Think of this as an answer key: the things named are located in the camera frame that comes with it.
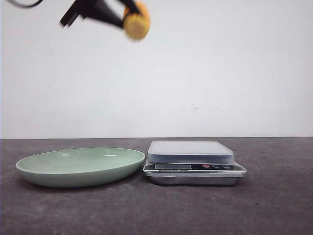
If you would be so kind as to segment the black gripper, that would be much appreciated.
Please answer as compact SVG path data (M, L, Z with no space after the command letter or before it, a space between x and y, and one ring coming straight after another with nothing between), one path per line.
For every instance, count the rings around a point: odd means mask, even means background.
M130 12L139 13L133 0L119 0ZM70 27L73 22L82 16L123 28L122 20L107 6L104 0L75 0L67 12L60 19L60 24Z

